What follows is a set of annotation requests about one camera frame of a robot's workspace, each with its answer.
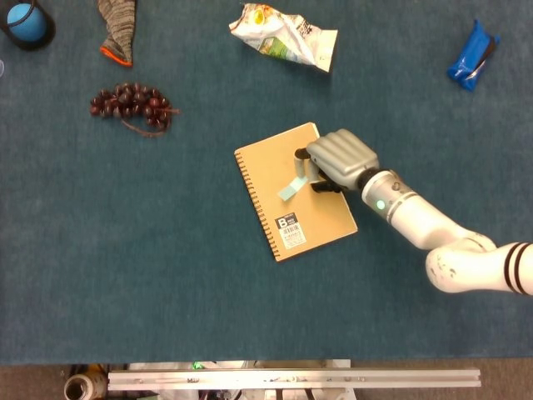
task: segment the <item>blue package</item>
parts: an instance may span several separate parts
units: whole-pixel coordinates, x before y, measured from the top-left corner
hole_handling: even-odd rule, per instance
[[[464,89],[474,91],[477,80],[485,69],[486,59],[496,50],[500,37],[487,34],[480,22],[474,21],[474,29],[457,61],[448,68],[448,76]]]

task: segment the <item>red grapes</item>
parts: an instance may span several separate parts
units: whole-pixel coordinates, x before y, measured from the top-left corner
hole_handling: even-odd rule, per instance
[[[139,82],[118,84],[112,91],[102,89],[91,100],[89,112],[93,116],[119,118],[128,128],[146,138],[161,136],[170,126],[172,114],[180,111],[172,108],[170,102],[161,92],[153,87],[143,86]],[[143,115],[149,127],[155,132],[143,131],[130,125],[125,119]]]

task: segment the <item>gray sock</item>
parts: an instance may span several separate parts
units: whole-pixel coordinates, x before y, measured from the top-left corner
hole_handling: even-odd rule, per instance
[[[109,33],[100,51],[121,65],[131,67],[135,0],[97,0],[97,4]]]

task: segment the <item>notebook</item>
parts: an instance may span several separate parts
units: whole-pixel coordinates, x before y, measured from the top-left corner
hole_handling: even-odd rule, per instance
[[[357,231],[342,193],[316,193],[306,183],[286,201],[278,196],[296,177],[295,150],[318,137],[316,125],[308,122],[235,151],[250,199],[278,262]]]

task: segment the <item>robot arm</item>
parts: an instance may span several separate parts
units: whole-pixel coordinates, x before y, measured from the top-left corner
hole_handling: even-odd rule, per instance
[[[533,246],[496,248],[479,233],[464,229],[405,185],[395,172],[379,168],[377,155],[346,129],[328,133],[296,151],[309,158],[324,181],[317,192],[361,191],[363,202],[417,248],[431,250],[426,272],[440,290],[458,293],[492,289],[533,294]]]

